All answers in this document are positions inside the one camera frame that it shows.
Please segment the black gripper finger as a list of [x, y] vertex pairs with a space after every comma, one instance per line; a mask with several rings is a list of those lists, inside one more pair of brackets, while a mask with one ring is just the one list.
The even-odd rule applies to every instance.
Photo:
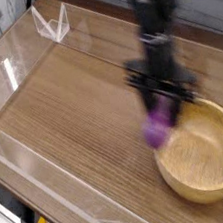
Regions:
[[180, 99], [167, 99], [167, 110], [169, 114], [170, 126], [174, 127], [177, 123], [178, 116], [181, 111], [182, 100]]
[[141, 96], [145, 109], [148, 112], [151, 112], [153, 109], [155, 109], [158, 102], [158, 96], [152, 90], [146, 88], [141, 89]]

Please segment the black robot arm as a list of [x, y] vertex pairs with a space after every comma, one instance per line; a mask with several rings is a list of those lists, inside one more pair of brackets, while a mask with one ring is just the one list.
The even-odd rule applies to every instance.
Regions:
[[145, 57], [124, 62], [128, 82], [140, 92], [151, 119], [174, 126], [181, 103], [192, 102], [187, 87], [197, 78], [175, 59], [172, 24], [175, 0], [128, 0], [139, 23]]

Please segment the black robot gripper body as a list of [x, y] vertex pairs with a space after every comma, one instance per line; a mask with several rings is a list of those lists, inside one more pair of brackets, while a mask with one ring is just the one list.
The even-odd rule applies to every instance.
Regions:
[[152, 90], [155, 94], [192, 102], [195, 92], [184, 85], [193, 85], [197, 78], [174, 58], [173, 40], [170, 34], [146, 35], [140, 38], [144, 43], [145, 57], [124, 62], [129, 76], [129, 85]]

